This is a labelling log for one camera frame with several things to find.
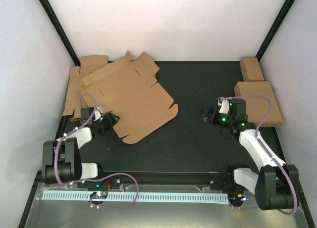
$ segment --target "black corner post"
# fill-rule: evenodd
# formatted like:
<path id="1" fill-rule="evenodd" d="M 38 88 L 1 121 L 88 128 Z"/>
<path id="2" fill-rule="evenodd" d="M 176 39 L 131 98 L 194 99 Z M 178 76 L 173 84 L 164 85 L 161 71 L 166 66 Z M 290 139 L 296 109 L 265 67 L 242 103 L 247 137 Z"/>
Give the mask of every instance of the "black corner post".
<path id="1" fill-rule="evenodd" d="M 258 59 L 258 61 L 260 61 L 261 58 L 263 57 L 266 49 L 268 48 L 269 44 L 271 43 L 272 39 L 274 38 L 279 26 L 282 24 L 285 16 L 287 15 L 288 11 L 292 7 L 294 1 L 295 0 L 285 0 L 281 10 L 279 11 L 276 19 L 274 20 L 269 32 L 267 33 L 258 53 L 256 55 L 256 58 Z"/>
<path id="2" fill-rule="evenodd" d="M 63 42 L 65 48 L 67 49 L 71 59 L 73 60 L 75 66 L 80 66 L 80 61 L 72 47 L 72 45 L 70 44 L 70 41 L 68 40 L 68 37 L 66 35 L 66 33 L 64 32 L 57 16 L 54 13 L 54 10 L 49 2 L 49 0 L 39 0 L 43 9 L 45 10 L 46 14 L 48 15 L 48 17 L 50 18 L 51 23 L 53 24 L 56 32 L 58 33 L 61 41 Z"/>

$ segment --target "white wall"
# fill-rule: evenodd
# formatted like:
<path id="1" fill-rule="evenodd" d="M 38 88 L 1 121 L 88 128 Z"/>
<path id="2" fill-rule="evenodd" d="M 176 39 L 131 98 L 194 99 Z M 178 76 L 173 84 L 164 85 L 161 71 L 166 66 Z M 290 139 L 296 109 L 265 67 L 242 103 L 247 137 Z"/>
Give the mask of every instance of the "white wall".
<path id="1" fill-rule="evenodd" d="M 285 0 L 49 0 L 79 56 L 254 56 Z"/>
<path id="2" fill-rule="evenodd" d="M 296 0 L 261 60 L 285 119 L 278 134 L 317 224 L 317 0 Z"/>
<path id="3" fill-rule="evenodd" d="M 38 0 L 0 0 L 0 227 L 18 227 L 72 61 Z"/>

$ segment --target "perforated metal strip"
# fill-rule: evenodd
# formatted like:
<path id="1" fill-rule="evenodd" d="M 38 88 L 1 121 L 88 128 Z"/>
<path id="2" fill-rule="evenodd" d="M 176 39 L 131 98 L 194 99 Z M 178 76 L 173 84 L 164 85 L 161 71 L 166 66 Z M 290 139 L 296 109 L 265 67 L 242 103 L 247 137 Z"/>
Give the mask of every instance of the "perforated metal strip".
<path id="1" fill-rule="evenodd" d="M 55 191 L 43 192 L 42 200 L 89 201 L 91 191 Z M 107 199 L 93 201 L 132 202 L 135 192 L 109 192 Z M 166 193 L 139 192 L 138 202 L 185 202 L 228 204 L 228 195 L 223 193 Z"/>

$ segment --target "flattened cardboard box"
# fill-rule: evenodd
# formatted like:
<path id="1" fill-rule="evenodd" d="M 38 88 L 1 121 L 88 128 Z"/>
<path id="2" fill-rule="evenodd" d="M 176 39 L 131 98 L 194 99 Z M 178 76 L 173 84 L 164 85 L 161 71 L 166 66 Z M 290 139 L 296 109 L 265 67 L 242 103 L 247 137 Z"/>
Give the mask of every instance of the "flattened cardboard box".
<path id="1" fill-rule="evenodd" d="M 260 94 L 267 96 L 272 101 L 272 112 L 262 127 L 277 127 L 283 124 L 283 118 L 279 110 L 272 86 L 269 81 L 259 82 L 238 82 L 234 87 L 236 96 Z M 269 102 L 260 97 L 244 98 L 247 105 L 248 122 L 258 125 L 266 116 L 269 110 Z"/>
<path id="2" fill-rule="evenodd" d="M 78 87 L 84 87 L 82 78 L 108 64 L 106 55 L 92 55 L 80 58 L 81 67 L 73 66 L 70 68 L 70 78 L 68 83 L 67 95 L 63 116 L 73 115 L 71 121 L 81 118 L 80 115 L 80 97 L 81 93 Z"/>
<path id="3" fill-rule="evenodd" d="M 78 87 L 81 94 L 91 93 L 104 112 L 111 111 L 120 117 L 113 127 L 122 141 L 134 144 L 173 119 L 178 105 L 157 83 L 155 78 L 159 67 L 143 52 L 131 62 L 127 54 L 83 77 L 86 87 Z M 94 106 L 85 98 L 88 106 Z"/>
<path id="4" fill-rule="evenodd" d="M 256 57 L 243 57 L 240 61 L 244 81 L 264 81 L 259 61 Z"/>

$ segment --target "black table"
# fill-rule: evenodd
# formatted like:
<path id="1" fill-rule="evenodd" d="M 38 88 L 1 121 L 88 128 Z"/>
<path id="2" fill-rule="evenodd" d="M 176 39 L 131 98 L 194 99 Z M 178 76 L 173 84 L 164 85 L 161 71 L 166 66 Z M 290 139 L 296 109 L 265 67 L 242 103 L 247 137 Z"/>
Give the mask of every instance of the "black table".
<path id="1" fill-rule="evenodd" d="M 198 174 L 225 172 L 229 165 L 245 165 L 258 171 L 248 152 L 234 138 L 223 138 L 220 128 L 204 123 L 201 112 L 210 106 L 217 107 L 220 96 L 234 96 L 234 86 L 243 80 L 239 62 L 157 62 L 157 65 L 158 82 L 178 104 L 176 118 L 133 145 L 124 144 L 113 130 L 96 136 L 80 148 L 82 162 L 99 162 L 108 172 Z M 78 122 L 69 119 L 70 116 L 61 118 L 56 138 L 78 126 Z M 285 160 L 275 128 L 261 128 L 260 132 L 276 155 Z M 38 173 L 20 227 L 24 227 L 40 181 Z M 313 222 L 302 192 L 300 200 L 306 220 Z"/>

